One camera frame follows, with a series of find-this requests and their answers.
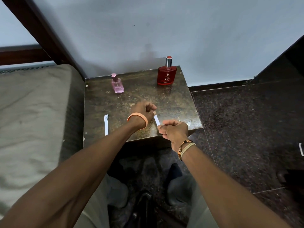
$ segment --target perfume bottle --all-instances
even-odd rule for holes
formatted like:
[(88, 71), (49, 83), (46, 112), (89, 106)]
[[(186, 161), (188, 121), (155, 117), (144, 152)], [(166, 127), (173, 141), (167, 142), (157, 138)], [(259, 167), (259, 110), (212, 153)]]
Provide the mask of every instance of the perfume bottle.
[(111, 77), (112, 77), (112, 87), (115, 91), (115, 93), (122, 93), (124, 90), (123, 90), (123, 83), (121, 82), (120, 78), (118, 78), (116, 76), (116, 73), (112, 73), (111, 74)]
[(176, 66), (172, 66), (172, 57), (166, 57), (166, 65), (158, 68), (157, 84), (170, 85), (174, 82)]

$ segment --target rubber bracelet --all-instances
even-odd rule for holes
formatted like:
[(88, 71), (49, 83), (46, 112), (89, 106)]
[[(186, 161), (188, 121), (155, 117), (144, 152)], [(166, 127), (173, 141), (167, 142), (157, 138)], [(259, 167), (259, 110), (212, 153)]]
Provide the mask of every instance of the rubber bracelet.
[(178, 155), (178, 158), (180, 159), (180, 154), (181, 154), (181, 147), (185, 144), (185, 143), (187, 143), (187, 142), (193, 142), (193, 141), (191, 141), (191, 140), (185, 140), (185, 141), (183, 141), (183, 143), (181, 144), (181, 146), (178, 148), (178, 151), (177, 151), (177, 155)]
[(183, 154), (186, 152), (187, 149), (189, 149), (191, 146), (195, 146), (195, 145), (196, 145), (195, 143), (189, 143), (189, 144), (181, 151), (181, 153), (180, 153), (181, 156), (180, 156), (179, 159), (180, 159), (181, 161), (183, 161), (183, 160), (181, 159), (181, 157), (183, 156)]
[(147, 127), (147, 125), (148, 125), (148, 120), (147, 120), (147, 118), (145, 117), (145, 115), (143, 115), (143, 114), (141, 114), (141, 113), (132, 113), (132, 114), (130, 114), (130, 116), (129, 116), (128, 119), (127, 119), (127, 122), (129, 121), (130, 117), (132, 117), (133, 115), (140, 116), (141, 118), (143, 118), (143, 120), (145, 120), (146, 126), (143, 127), (141, 130), (143, 130), (144, 128)]

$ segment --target wooden bed frame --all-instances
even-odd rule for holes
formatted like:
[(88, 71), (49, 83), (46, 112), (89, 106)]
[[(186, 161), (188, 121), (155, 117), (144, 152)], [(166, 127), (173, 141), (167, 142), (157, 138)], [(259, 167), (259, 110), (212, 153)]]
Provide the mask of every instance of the wooden bed frame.
[(40, 46), (0, 48), (0, 65), (54, 61), (57, 65), (69, 64), (78, 70), (72, 57), (55, 36), (32, 0), (2, 1)]

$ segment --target mattress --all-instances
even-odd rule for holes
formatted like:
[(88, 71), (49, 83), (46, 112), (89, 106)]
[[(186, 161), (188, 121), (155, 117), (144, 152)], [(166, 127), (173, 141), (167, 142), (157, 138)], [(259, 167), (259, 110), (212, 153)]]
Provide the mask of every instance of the mattress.
[(70, 65), (0, 75), (0, 218), (82, 149), (84, 81)]

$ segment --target paper strip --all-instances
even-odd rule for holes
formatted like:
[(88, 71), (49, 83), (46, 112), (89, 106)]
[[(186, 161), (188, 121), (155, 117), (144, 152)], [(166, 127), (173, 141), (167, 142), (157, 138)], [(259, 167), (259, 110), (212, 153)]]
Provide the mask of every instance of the paper strip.
[(105, 115), (105, 118), (104, 118), (104, 119), (105, 119), (105, 125), (104, 125), (104, 126), (105, 126), (105, 128), (104, 128), (104, 129), (105, 129), (105, 131), (104, 131), (104, 132), (105, 132), (105, 135), (108, 135), (108, 134), (109, 134), (108, 116), (109, 116), (109, 115), (106, 114), (106, 115)]
[(154, 119), (155, 119), (155, 122), (156, 122), (157, 126), (160, 126), (160, 123), (159, 123), (157, 115), (154, 115)]
[(302, 150), (302, 143), (299, 143), (299, 148), (300, 148), (301, 155), (304, 156), (303, 150)]

